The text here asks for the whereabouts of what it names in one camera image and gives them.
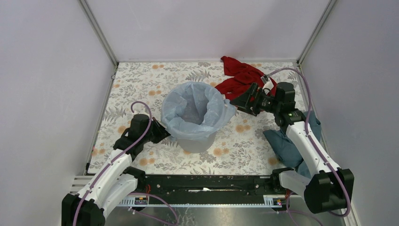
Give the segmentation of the grey plastic trash bin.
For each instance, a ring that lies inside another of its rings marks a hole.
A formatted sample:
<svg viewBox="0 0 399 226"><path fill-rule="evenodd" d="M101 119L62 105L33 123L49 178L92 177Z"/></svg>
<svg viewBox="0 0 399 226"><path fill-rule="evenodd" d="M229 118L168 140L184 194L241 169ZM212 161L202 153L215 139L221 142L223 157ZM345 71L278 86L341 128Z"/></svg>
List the grey plastic trash bin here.
<svg viewBox="0 0 399 226"><path fill-rule="evenodd" d="M217 132L207 137L197 137L192 139L177 138L180 147L189 153L202 153L207 151L214 143Z"/></svg>

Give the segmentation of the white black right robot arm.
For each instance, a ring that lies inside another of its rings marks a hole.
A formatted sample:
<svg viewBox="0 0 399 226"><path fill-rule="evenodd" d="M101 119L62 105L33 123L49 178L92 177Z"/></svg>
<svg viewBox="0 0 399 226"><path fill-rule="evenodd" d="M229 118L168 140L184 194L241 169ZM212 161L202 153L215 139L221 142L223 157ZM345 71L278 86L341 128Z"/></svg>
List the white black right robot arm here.
<svg viewBox="0 0 399 226"><path fill-rule="evenodd" d="M308 209L314 213L345 209L341 217L351 211L351 196L354 175L350 169L342 169L324 150L314 136L304 113L295 106L293 84L280 82L272 96L253 83L250 88L231 104L238 110L257 116L261 111L272 113L275 122L297 147L305 161L311 178L300 175L292 169L275 170L270 188L276 194L287 189L301 196Z"/></svg>

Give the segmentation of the light blue plastic trash bag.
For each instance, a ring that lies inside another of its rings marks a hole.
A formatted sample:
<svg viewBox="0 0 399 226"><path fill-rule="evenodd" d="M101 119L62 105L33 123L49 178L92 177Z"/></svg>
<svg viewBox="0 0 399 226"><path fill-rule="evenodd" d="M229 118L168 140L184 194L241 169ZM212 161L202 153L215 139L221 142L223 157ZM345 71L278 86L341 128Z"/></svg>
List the light blue plastic trash bag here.
<svg viewBox="0 0 399 226"><path fill-rule="evenodd" d="M236 114L221 92L203 82L173 88L161 106L161 122L176 139L198 140L218 132Z"/></svg>

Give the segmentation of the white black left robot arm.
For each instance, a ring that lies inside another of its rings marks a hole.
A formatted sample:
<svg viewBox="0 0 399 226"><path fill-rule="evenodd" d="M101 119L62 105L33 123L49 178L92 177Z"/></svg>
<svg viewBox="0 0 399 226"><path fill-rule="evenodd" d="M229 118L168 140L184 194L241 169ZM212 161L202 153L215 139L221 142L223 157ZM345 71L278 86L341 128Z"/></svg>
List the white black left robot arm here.
<svg viewBox="0 0 399 226"><path fill-rule="evenodd" d="M113 209L131 192L145 190L145 172L131 166L144 144L170 134L154 117L136 114L101 169L76 194L62 200L63 226L103 226Z"/></svg>

